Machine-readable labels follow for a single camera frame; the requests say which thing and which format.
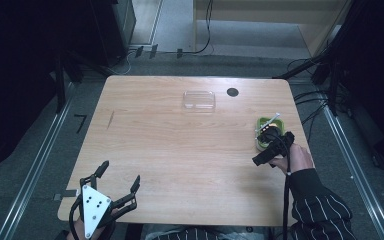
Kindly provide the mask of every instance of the electrical wire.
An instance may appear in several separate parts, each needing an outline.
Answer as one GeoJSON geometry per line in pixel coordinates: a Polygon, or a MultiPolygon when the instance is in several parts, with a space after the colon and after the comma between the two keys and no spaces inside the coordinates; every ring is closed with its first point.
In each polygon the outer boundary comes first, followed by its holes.
{"type": "Polygon", "coordinates": [[[74,220],[73,220],[73,218],[74,218],[74,211],[80,205],[81,201],[82,201],[82,197],[81,197],[81,195],[79,195],[77,197],[76,201],[71,206],[70,215],[69,215],[69,218],[68,218],[68,222],[69,222],[69,225],[70,225],[70,231],[71,231],[71,234],[73,234],[73,238],[75,240],[79,240],[79,236],[77,235],[76,228],[74,227],[74,220]]]}
{"type": "Polygon", "coordinates": [[[126,74],[129,73],[130,70],[132,69],[132,64],[131,64],[130,61],[129,61],[129,57],[130,57],[130,55],[132,55],[132,54],[135,53],[135,52],[136,52],[136,50],[130,52],[130,53],[127,54],[127,56],[126,56],[126,62],[127,62],[127,64],[128,64],[128,69],[127,69],[127,71],[125,71],[125,72],[123,72],[123,73],[119,73],[119,72],[117,72],[117,71],[114,71],[112,68],[106,68],[106,69],[108,69],[109,71],[113,72],[113,73],[116,74],[116,75],[126,75],[126,74]]]}
{"type": "Polygon", "coordinates": [[[282,141],[278,136],[273,134],[267,134],[267,136],[272,136],[279,140],[282,143],[283,148],[286,151],[286,177],[285,177],[285,186],[283,192],[283,240],[288,240],[288,213],[289,213],[289,189],[290,189],[290,176],[291,176],[291,156],[289,148],[286,146],[285,142],[282,141]]]}
{"type": "MultiPolygon", "coordinates": [[[[210,54],[205,54],[205,55],[199,55],[199,53],[202,53],[203,51],[205,51],[205,49],[207,49],[207,47],[210,45],[210,41],[211,41],[211,31],[210,31],[210,24],[211,24],[211,16],[212,16],[212,12],[213,12],[213,2],[214,0],[209,0],[208,1],[208,5],[207,5],[207,11],[206,11],[206,14],[205,14],[205,22],[206,22],[206,26],[207,26],[207,32],[208,32],[208,38],[207,38],[207,43],[205,44],[205,46],[199,50],[199,51],[187,51],[187,52],[181,52],[182,55],[194,55],[194,56],[208,56],[208,55],[211,55],[213,52],[214,52],[214,46],[211,45],[212,47],[212,52],[210,54]]],[[[155,51],[156,53],[160,53],[160,54],[179,54],[179,52],[170,52],[170,51],[155,51]]]]}

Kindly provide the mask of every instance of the black cable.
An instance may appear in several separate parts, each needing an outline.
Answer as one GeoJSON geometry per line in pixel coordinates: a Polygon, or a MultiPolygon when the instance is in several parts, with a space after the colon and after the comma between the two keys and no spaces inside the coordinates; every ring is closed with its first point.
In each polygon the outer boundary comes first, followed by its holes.
{"type": "Polygon", "coordinates": [[[278,136],[275,136],[273,134],[267,134],[268,136],[272,136],[279,140],[283,148],[286,151],[286,177],[285,177],[285,186],[284,186],[284,192],[283,192],[283,240],[288,240],[288,212],[289,212],[289,189],[290,189],[290,176],[291,176],[291,156],[289,152],[289,148],[286,146],[285,142],[282,141],[278,136]]]}
{"type": "Polygon", "coordinates": [[[68,218],[68,221],[70,224],[71,234],[73,234],[73,237],[75,240],[79,240],[79,236],[77,235],[76,228],[74,227],[73,216],[74,216],[74,211],[76,211],[76,208],[80,205],[81,201],[82,201],[82,197],[81,197],[81,195],[79,195],[77,197],[76,201],[73,203],[73,206],[71,206],[70,215],[68,218]]]}
{"type": "Polygon", "coordinates": [[[294,101],[296,101],[300,98],[303,98],[307,95],[314,94],[314,93],[326,93],[326,90],[317,90],[317,91],[310,91],[310,92],[304,92],[304,93],[298,94],[298,95],[294,96],[294,101]]]}
{"type": "Polygon", "coordinates": [[[327,98],[311,98],[311,99],[307,99],[307,100],[302,100],[301,102],[297,102],[297,103],[295,103],[295,105],[299,105],[299,104],[306,103],[306,102],[312,102],[312,101],[327,101],[327,100],[328,100],[327,98]]]}
{"type": "MultiPolygon", "coordinates": [[[[210,44],[210,41],[211,41],[211,31],[210,31],[210,23],[211,23],[211,16],[212,16],[212,12],[213,12],[213,1],[214,0],[209,0],[208,1],[208,6],[207,6],[207,12],[206,12],[206,15],[205,15],[205,22],[207,24],[207,32],[208,32],[208,39],[207,39],[207,43],[205,44],[205,46],[199,50],[199,51],[195,51],[195,52],[182,52],[182,54],[184,55],[188,55],[188,54],[191,54],[191,55],[195,55],[195,54],[199,54],[201,52],[203,52],[205,49],[207,49],[208,45],[210,44]]],[[[161,54],[178,54],[178,52],[160,52],[160,51],[156,51],[156,53],[161,53],[161,54]]]]}
{"type": "Polygon", "coordinates": [[[316,115],[311,119],[310,129],[308,130],[308,137],[307,137],[307,143],[308,143],[308,144],[310,144],[311,132],[312,132],[312,130],[313,130],[314,120],[316,119],[317,115],[319,115],[319,114],[316,114],[316,115]]]}
{"type": "Polygon", "coordinates": [[[322,105],[320,105],[314,112],[312,112],[306,119],[301,121],[301,124],[304,125],[308,120],[314,118],[319,112],[327,106],[327,102],[324,102],[322,105]]]}

